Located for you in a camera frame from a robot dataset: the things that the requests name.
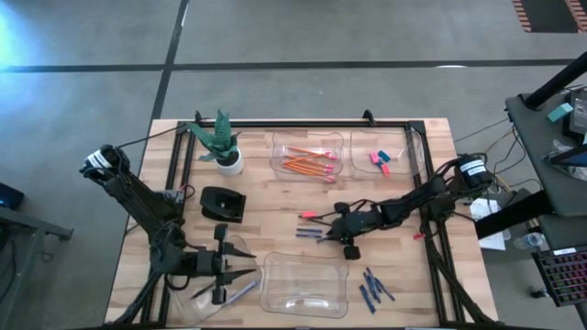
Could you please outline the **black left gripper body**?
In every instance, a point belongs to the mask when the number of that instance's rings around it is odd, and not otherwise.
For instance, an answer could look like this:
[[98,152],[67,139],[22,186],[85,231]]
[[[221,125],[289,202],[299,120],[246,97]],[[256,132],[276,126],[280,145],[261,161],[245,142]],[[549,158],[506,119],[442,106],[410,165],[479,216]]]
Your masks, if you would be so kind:
[[215,226],[214,239],[217,241],[217,250],[200,250],[195,253],[196,262],[191,278],[215,277],[212,290],[212,304],[220,305],[227,300],[227,224]]

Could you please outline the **black pen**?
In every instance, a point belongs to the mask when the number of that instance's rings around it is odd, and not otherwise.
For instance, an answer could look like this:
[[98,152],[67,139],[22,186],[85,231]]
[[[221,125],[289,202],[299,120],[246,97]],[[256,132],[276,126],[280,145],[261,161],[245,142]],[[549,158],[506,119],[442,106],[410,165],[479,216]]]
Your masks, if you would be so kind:
[[190,299],[194,300],[194,299],[202,296],[204,293],[211,291],[215,286],[216,286],[216,282],[215,281],[211,282],[210,284],[205,286],[203,289],[194,293]]

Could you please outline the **white plant pot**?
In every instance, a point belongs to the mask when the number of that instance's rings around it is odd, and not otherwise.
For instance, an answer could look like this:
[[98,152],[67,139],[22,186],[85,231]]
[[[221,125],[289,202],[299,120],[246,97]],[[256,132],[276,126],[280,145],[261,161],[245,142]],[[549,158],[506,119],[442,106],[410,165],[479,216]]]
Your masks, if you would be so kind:
[[231,151],[228,158],[215,160],[219,173],[223,176],[235,176],[240,174],[244,169],[244,158],[239,148]]

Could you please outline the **black device with blue light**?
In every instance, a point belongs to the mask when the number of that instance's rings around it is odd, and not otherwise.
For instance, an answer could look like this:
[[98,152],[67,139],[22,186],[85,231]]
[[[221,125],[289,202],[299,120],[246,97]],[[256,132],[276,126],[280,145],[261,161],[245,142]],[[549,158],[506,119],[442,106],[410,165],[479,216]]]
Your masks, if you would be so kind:
[[0,182],[0,207],[17,210],[24,201],[25,194]]

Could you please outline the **black diagonal pole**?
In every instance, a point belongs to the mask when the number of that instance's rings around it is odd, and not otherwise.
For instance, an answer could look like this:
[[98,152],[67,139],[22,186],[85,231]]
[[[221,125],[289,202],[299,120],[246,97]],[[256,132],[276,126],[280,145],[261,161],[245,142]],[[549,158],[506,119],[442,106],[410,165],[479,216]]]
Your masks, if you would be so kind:
[[523,102],[527,108],[537,111],[550,97],[567,87],[581,75],[587,72],[587,51],[557,73],[544,85],[525,97]]

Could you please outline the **white paper sheet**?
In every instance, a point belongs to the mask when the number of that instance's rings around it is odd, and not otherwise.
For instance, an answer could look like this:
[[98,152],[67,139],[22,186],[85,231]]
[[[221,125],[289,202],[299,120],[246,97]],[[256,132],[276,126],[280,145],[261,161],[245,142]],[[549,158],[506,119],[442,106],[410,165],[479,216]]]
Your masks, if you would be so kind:
[[[475,222],[480,221],[487,215],[492,215],[501,210],[495,200],[478,198],[470,205],[471,217]],[[505,240],[503,232],[479,240],[479,245],[484,249],[505,251]]]

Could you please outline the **grey metal cart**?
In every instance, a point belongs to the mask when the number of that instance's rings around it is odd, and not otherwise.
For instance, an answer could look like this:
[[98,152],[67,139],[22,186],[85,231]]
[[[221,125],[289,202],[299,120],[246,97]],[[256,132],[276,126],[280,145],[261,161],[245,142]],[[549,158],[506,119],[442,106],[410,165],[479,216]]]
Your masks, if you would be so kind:
[[9,261],[12,267],[10,280],[0,295],[0,330],[6,330],[11,325],[12,313],[21,299],[24,282],[31,274],[35,257],[43,248],[44,236],[54,235],[61,241],[67,241],[71,239],[73,230],[5,207],[0,207],[0,225],[9,228],[8,241],[16,249]]

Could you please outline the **black diagonal frame strut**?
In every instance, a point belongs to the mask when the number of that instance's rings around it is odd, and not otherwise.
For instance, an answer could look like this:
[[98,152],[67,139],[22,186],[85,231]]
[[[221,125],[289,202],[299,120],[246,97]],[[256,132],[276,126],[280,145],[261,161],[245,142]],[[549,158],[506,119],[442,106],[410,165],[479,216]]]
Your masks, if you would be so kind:
[[132,301],[128,308],[115,321],[105,322],[106,330],[156,330],[164,328],[163,321],[139,321],[134,324],[133,321],[140,310],[150,308],[147,307],[147,300],[149,296],[154,293],[157,283],[163,277],[160,272],[152,272],[143,288],[139,291],[137,297]]
[[448,265],[442,259],[441,255],[438,253],[433,241],[426,242],[426,253],[428,255],[428,259],[443,274],[444,278],[449,284],[449,287],[456,294],[463,307],[469,312],[473,321],[475,323],[491,323],[493,320],[482,312],[481,308],[464,290],[454,272],[448,267]]

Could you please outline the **clear water bottle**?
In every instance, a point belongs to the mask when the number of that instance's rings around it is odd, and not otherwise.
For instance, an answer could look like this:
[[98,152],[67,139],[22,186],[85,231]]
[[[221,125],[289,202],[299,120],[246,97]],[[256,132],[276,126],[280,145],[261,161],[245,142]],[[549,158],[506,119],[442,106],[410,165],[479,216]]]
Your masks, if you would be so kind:
[[540,248],[544,244],[545,240],[546,239],[542,233],[533,232],[517,237],[514,240],[514,246],[522,250]]

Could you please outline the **green potted plant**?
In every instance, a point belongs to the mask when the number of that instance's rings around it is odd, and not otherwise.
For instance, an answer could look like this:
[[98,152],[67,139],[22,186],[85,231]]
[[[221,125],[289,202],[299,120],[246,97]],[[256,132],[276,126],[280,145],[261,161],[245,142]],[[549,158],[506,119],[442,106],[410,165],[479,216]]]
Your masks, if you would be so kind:
[[189,131],[195,135],[208,153],[199,157],[201,161],[216,161],[222,166],[229,166],[238,160],[238,135],[232,133],[229,115],[216,111],[214,132],[211,133],[197,123],[187,123]]

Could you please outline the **black box device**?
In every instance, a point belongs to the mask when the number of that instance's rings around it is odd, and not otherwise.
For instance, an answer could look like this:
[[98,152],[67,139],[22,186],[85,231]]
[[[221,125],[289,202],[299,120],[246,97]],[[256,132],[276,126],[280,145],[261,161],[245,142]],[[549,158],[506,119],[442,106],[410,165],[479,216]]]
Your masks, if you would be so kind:
[[570,94],[572,111],[569,114],[567,128],[577,135],[587,134],[587,87]]

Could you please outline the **black desk crossbar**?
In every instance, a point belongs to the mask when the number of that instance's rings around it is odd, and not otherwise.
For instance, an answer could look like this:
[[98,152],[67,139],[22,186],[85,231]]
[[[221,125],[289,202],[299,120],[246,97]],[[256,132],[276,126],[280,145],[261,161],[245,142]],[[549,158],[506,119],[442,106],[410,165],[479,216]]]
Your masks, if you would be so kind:
[[526,189],[520,189],[503,209],[475,223],[477,238],[484,239],[511,226],[553,213],[554,208],[545,191],[530,193]]

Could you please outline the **teal box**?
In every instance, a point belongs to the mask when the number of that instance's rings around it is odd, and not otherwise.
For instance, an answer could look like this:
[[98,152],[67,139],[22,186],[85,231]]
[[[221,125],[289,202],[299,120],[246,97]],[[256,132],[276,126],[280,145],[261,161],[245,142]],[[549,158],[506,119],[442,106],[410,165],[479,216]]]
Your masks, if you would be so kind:
[[566,115],[570,114],[574,110],[573,106],[569,103],[563,103],[558,105],[552,111],[550,111],[547,115],[548,120],[551,123],[556,123],[564,118]]

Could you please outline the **dark grey side desk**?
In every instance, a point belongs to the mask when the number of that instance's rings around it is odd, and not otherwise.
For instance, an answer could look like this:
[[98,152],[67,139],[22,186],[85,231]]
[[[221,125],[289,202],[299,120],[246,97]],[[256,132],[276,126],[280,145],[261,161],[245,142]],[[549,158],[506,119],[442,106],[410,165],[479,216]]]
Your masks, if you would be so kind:
[[555,95],[542,105],[541,111],[533,111],[526,108],[521,97],[514,96],[505,100],[505,108],[554,212],[562,217],[587,216],[587,181],[575,179],[544,160],[555,150],[554,140],[573,148],[579,146],[562,134],[561,122],[548,119],[548,113],[563,101],[563,96]]

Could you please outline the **black backlit keyboard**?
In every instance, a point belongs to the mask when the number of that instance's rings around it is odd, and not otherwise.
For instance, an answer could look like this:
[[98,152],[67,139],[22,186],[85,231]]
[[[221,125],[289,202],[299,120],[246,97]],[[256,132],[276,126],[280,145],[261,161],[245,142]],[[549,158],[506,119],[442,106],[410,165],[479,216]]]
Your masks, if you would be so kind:
[[587,246],[531,254],[557,307],[587,303]]

